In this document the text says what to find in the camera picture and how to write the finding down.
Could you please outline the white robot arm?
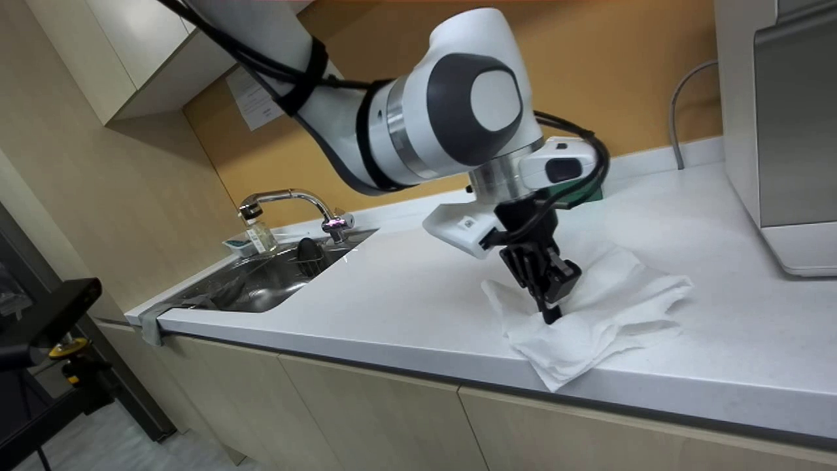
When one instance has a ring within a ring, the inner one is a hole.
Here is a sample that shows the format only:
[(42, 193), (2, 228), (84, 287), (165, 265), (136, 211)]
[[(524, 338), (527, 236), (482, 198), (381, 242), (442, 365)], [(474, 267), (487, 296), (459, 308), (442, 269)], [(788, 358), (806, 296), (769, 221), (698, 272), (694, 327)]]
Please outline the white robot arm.
[(287, 0), (160, 3), (295, 118), (350, 189), (389, 193), (465, 173), (474, 198), (437, 206), (424, 228), (470, 257), (497, 252), (541, 317), (561, 317), (580, 267), (560, 253), (558, 215), (601, 189), (610, 152), (590, 131), (530, 104), (499, 11), (442, 20), (424, 57), (397, 78), (350, 81)]

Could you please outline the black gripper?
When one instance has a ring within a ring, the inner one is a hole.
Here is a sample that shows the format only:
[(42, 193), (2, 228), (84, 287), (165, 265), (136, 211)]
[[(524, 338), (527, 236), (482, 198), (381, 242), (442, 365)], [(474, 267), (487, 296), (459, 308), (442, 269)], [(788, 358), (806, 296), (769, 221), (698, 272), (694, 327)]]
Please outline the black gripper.
[(580, 276), (580, 267), (565, 258), (554, 242), (558, 215), (535, 198), (497, 203), (493, 215), (499, 228), (491, 229), (482, 246), (499, 249), (518, 286), (533, 296), (543, 321), (554, 323), (561, 317), (560, 299), (565, 299)]

